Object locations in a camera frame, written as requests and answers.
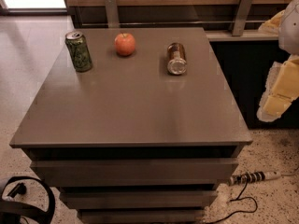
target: black strap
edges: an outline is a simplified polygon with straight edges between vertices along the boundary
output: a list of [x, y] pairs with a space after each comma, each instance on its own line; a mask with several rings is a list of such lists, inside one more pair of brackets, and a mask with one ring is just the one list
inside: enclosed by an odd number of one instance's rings
[[[49, 198], [48, 210], [45, 212], [35, 206], [27, 203], [11, 202], [2, 199], [3, 192], [8, 184], [20, 180], [34, 180], [38, 182], [47, 192]], [[39, 179], [31, 176], [13, 176], [0, 180], [0, 213], [17, 214], [24, 217], [29, 217], [40, 224], [50, 224], [55, 212], [55, 198], [53, 192], [47, 184]]]

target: can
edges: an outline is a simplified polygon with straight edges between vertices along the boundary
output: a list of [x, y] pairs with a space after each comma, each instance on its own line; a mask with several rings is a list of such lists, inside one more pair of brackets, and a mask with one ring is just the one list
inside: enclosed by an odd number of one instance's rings
[[178, 42], [172, 43], [167, 49], [167, 54], [168, 72], [173, 75], [184, 74], [187, 71], [187, 61], [184, 46]]
[[86, 38], [81, 31], [73, 31], [65, 35], [65, 44], [69, 50], [74, 68], [77, 72], [85, 72], [93, 68]]

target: black headphones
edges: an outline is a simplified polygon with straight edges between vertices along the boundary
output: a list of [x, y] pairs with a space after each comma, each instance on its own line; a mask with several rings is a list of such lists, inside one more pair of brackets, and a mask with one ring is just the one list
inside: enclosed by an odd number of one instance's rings
[[[45, 212], [27, 203], [6, 201], [2, 198], [8, 184], [19, 180], [34, 180], [47, 192], [49, 198], [48, 210]], [[30, 176], [13, 176], [0, 180], [0, 224], [20, 224], [21, 217], [29, 217], [39, 224], [50, 224], [55, 212], [55, 198], [53, 192], [44, 182]]]

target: drawer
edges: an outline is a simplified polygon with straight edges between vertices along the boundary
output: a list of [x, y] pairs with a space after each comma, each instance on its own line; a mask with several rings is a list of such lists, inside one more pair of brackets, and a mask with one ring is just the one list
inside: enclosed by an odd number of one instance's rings
[[152, 223], [194, 222], [204, 215], [203, 210], [141, 210], [141, 211], [79, 211], [84, 223]]
[[31, 168], [50, 186], [97, 187], [191, 185], [227, 180], [235, 159], [33, 161]]
[[213, 203], [216, 191], [114, 191], [91, 193], [62, 193], [71, 209], [126, 209], [126, 208], [178, 208], [205, 207]]

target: gray floor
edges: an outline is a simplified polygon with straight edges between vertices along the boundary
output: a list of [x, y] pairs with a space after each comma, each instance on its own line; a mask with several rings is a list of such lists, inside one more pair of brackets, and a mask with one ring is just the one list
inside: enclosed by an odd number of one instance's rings
[[[54, 64], [64, 45], [64, 34], [72, 30], [66, 17], [0, 17], [0, 178], [32, 175], [30, 161], [9, 141], [25, 112]], [[291, 173], [299, 164], [299, 130], [252, 130], [253, 143], [243, 149], [236, 174], [255, 171]], [[28, 192], [21, 199], [46, 208], [44, 192], [28, 182]], [[227, 216], [235, 210], [252, 210], [252, 201], [228, 203], [243, 186], [221, 184], [216, 201], [206, 208], [206, 221]], [[242, 196], [256, 199], [254, 214], [235, 214], [222, 223], [298, 223], [299, 175], [249, 184]], [[53, 190], [56, 198], [58, 192]], [[53, 224], [81, 223], [76, 212], [57, 199]]]

